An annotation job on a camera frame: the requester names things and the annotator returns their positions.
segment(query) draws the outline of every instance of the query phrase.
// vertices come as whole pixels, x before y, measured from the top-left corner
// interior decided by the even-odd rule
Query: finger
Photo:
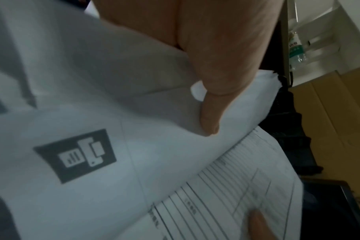
[[[248,232],[251,240],[276,240],[262,213],[258,210],[250,213]]]
[[[220,129],[220,119],[224,111],[241,93],[242,90],[235,91],[223,96],[207,92],[201,105],[200,123],[204,131],[208,134],[217,134]]]

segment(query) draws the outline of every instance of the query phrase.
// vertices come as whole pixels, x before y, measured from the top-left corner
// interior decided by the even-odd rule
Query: printed icon
[[[34,150],[51,166],[61,183],[117,161],[105,129],[35,147]]]

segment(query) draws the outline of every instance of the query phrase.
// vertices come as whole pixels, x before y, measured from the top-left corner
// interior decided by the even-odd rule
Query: cardboard box
[[[342,76],[332,72],[290,91],[316,162],[324,167],[315,178],[344,180],[360,197],[360,68]]]

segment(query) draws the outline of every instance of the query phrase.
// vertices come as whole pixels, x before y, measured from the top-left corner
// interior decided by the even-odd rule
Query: hand
[[[262,213],[258,210],[252,211],[249,216],[248,232],[251,240],[276,240]]]
[[[252,82],[284,0],[93,0],[101,18],[183,49],[207,94],[200,123],[216,134]]]

